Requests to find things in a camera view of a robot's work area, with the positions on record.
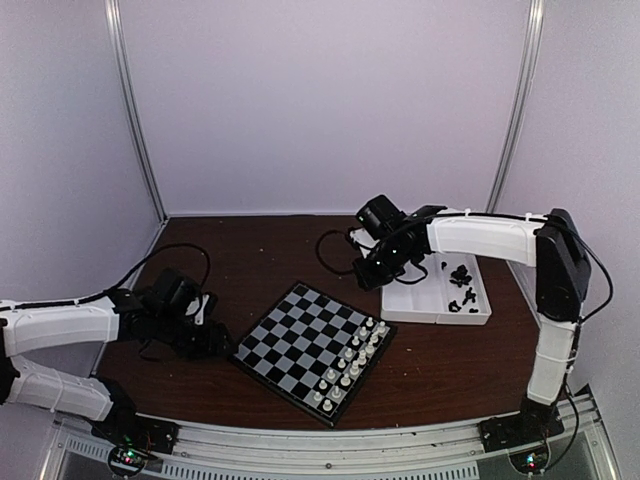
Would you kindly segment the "white plastic divided tray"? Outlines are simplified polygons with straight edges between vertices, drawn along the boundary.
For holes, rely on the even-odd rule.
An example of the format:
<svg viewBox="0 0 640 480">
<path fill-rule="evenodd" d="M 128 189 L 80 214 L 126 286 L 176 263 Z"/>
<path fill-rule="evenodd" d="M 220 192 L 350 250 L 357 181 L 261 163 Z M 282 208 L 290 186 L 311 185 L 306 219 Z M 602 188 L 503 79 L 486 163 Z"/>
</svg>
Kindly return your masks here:
<svg viewBox="0 0 640 480">
<path fill-rule="evenodd" d="M 476 290 L 480 301 L 479 314 L 450 314 L 444 311 L 444 282 L 440 262 L 477 264 Z M 484 325 L 492 315 L 488 295 L 477 259 L 468 254 L 432 254 L 423 260 L 419 268 L 408 264 L 406 275 L 381 290 L 380 317 L 387 321 L 442 324 Z"/>
</svg>

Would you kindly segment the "black white chessboard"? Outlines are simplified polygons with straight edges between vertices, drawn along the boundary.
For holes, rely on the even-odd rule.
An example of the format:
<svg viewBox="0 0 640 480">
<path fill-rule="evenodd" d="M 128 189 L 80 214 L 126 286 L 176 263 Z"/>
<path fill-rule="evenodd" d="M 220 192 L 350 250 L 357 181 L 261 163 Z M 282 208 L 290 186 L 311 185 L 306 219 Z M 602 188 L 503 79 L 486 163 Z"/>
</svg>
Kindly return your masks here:
<svg viewBox="0 0 640 480">
<path fill-rule="evenodd" d="M 315 383 L 314 375 L 308 371 L 308 367 L 314 361 L 310 353 L 321 351 L 321 348 L 313 343 L 331 319 L 349 319 L 353 312 L 382 320 L 297 281 L 241 337 L 237 351 L 231 356 L 230 361 L 265 388 L 325 426 L 334 428 L 397 333 L 397 326 L 385 321 L 395 330 L 389 346 L 365 374 L 363 384 L 346 408 L 338 411 L 338 416 L 334 417 L 336 423 L 332 424 L 331 417 L 325 418 L 305 401 L 306 395 Z"/>
</svg>

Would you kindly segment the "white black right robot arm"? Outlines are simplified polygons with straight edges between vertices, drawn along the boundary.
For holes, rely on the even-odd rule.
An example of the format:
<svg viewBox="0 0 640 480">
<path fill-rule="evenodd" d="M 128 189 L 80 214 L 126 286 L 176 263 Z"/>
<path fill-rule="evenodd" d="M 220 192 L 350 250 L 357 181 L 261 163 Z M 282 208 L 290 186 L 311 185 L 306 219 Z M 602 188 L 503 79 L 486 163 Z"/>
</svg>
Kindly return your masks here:
<svg viewBox="0 0 640 480">
<path fill-rule="evenodd" d="M 551 424 L 554 405 L 575 362 L 583 305 L 591 277 L 588 249 L 572 215 L 496 214 L 426 205 L 407 214 L 380 195 L 355 215 L 372 239 L 353 263 L 365 291 L 404 274 L 408 263 L 433 254 L 465 254 L 508 263 L 536 316 L 539 336 L 525 394 L 513 419 L 519 440 L 535 440 Z"/>
</svg>

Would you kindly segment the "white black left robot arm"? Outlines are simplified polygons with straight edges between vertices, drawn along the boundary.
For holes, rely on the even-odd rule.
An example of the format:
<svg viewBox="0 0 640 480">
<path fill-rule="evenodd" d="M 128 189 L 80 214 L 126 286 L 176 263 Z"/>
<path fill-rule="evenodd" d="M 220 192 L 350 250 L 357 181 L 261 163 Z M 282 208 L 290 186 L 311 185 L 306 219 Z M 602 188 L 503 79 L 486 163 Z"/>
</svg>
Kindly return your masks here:
<svg viewBox="0 0 640 480">
<path fill-rule="evenodd" d="M 210 317 L 216 302 L 211 294 L 158 294 L 150 288 L 43 303 L 9 301 L 1 309 L 1 400 L 104 422 L 121 443 L 133 444 L 144 424 L 117 385 L 36 364 L 26 353 L 86 342 L 156 341 L 181 358 L 225 358 L 236 346 L 226 326 Z"/>
</svg>

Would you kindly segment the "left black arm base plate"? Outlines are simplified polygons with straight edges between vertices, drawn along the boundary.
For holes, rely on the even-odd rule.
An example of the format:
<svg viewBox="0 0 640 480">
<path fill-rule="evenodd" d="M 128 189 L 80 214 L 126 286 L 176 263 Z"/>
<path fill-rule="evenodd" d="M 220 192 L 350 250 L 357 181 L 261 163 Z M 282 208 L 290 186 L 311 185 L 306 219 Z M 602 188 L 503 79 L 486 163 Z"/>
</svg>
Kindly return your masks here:
<svg viewBox="0 0 640 480">
<path fill-rule="evenodd" d="M 133 448 L 144 453 L 171 454 L 179 426 L 174 422 L 135 416 L 133 423 L 116 427 L 107 422 L 91 420 L 91 434 L 118 447 Z"/>
</svg>

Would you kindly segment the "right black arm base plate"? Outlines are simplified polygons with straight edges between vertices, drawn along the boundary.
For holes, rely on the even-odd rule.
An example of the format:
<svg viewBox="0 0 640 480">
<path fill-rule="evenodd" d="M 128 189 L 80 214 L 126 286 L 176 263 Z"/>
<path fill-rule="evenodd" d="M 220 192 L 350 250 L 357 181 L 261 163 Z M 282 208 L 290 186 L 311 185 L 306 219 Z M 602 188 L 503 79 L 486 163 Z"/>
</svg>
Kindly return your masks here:
<svg viewBox="0 0 640 480">
<path fill-rule="evenodd" d="M 527 397 L 516 413 L 483 420 L 478 428 L 485 452 L 542 442 L 565 431 L 556 402 L 544 405 Z"/>
</svg>

